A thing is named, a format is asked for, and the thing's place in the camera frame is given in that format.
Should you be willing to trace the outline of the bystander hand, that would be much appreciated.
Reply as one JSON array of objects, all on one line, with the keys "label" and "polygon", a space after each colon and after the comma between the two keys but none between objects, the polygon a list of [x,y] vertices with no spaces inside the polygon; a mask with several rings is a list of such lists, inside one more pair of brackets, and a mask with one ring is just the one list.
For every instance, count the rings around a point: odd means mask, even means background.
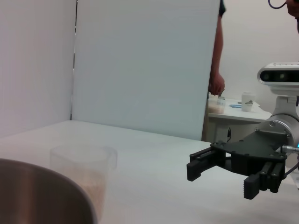
[{"label": "bystander hand", "polygon": [[225,89],[225,81],[218,71],[212,71],[209,80],[209,92],[220,96]]}]

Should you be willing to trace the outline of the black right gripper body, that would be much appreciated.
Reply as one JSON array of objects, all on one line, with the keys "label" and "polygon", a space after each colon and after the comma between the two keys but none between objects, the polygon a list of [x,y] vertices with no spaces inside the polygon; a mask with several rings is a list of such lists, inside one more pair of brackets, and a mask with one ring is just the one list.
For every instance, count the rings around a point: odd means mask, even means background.
[{"label": "black right gripper body", "polygon": [[212,143],[211,150],[224,154],[215,164],[232,173],[253,175],[269,163],[271,172],[283,175],[287,156],[276,150],[287,142],[286,134],[255,131],[240,141]]}]

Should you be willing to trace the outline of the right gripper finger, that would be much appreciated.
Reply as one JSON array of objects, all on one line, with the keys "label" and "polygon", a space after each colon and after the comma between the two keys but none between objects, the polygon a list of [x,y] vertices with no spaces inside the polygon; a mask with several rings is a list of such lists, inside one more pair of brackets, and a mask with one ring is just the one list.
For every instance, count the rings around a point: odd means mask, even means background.
[{"label": "right gripper finger", "polygon": [[187,180],[193,182],[201,177],[201,173],[213,168],[225,168],[231,161],[231,156],[226,156],[225,152],[217,151],[211,147],[191,154],[190,162],[186,165]]},{"label": "right gripper finger", "polygon": [[251,174],[243,181],[243,196],[252,200],[260,191],[270,190],[277,193],[284,178],[285,162],[266,162],[260,171]]}]

